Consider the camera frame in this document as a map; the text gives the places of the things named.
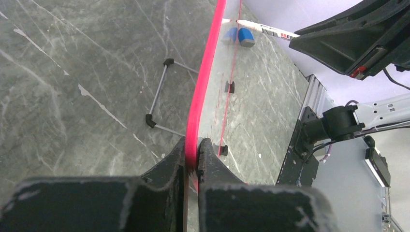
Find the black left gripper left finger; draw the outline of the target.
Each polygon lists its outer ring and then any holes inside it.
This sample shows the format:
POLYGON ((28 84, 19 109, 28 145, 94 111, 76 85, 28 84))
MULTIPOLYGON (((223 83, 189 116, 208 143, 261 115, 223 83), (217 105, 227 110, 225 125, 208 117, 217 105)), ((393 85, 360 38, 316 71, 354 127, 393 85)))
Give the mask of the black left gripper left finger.
POLYGON ((185 138, 140 176, 36 177, 0 211, 3 232, 184 232, 185 138))

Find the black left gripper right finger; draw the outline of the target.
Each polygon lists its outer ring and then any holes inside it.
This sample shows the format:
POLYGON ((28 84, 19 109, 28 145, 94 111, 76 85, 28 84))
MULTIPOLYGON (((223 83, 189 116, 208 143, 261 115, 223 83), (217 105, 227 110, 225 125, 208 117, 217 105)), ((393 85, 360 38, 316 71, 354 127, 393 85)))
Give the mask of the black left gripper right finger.
POLYGON ((317 189, 248 185, 217 157, 211 140, 198 154, 199 230, 202 232, 337 232, 336 217, 317 189))

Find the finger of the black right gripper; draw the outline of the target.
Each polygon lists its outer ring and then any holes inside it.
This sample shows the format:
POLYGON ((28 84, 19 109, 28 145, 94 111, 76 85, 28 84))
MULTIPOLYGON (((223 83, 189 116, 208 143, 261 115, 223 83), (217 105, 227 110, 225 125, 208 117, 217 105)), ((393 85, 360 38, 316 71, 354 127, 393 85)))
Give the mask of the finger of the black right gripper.
POLYGON ((341 75, 363 80, 389 64, 410 69, 410 8, 386 8, 333 28, 299 35, 289 47, 341 75))
POLYGON ((404 9, 410 4, 409 0, 363 0, 353 7, 314 25, 297 30, 295 33, 298 35, 305 35, 313 32, 317 32, 324 29, 333 28, 345 23, 352 22, 356 19, 360 19, 368 14, 375 13, 378 10, 386 8, 390 11, 393 9, 404 9))

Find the red white marker pen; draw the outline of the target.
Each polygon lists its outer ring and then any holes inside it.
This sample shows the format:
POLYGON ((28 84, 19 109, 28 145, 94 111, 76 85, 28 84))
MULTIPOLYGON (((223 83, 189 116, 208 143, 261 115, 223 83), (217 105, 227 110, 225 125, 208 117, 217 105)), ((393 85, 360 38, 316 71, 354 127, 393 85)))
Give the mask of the red white marker pen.
POLYGON ((282 29, 278 29, 278 28, 274 28, 268 25, 264 25, 264 24, 260 24, 260 23, 255 23, 255 22, 251 22, 248 20, 236 20, 236 22, 245 28, 251 29, 251 30, 255 30, 267 35, 271 35, 277 38, 281 38, 287 41, 291 41, 294 38, 299 37, 299 35, 292 33, 292 32, 288 32, 282 29))

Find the pink-framed whiteboard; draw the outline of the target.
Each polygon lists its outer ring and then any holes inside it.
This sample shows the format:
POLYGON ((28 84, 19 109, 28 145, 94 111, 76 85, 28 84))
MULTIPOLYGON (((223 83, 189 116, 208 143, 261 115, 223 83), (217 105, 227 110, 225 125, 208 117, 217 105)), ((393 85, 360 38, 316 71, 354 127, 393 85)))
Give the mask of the pink-framed whiteboard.
POLYGON ((226 81, 232 82, 242 2, 219 0, 209 29, 201 67, 190 106, 185 141, 186 165, 195 190, 199 189, 198 160, 200 144, 222 145, 230 93, 226 81))

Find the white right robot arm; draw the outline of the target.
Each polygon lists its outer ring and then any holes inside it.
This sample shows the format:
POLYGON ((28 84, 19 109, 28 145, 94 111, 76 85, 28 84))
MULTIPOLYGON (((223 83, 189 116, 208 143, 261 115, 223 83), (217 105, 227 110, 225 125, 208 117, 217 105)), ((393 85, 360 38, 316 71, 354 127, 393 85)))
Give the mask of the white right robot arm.
MULTIPOLYGON (((364 0, 296 32, 290 48, 356 80, 375 76, 393 64, 410 69, 410 3, 407 0, 364 0)), ((322 117, 306 107, 297 122, 288 151, 307 161, 326 145, 361 135, 399 128, 410 121, 410 97, 337 106, 322 117)))

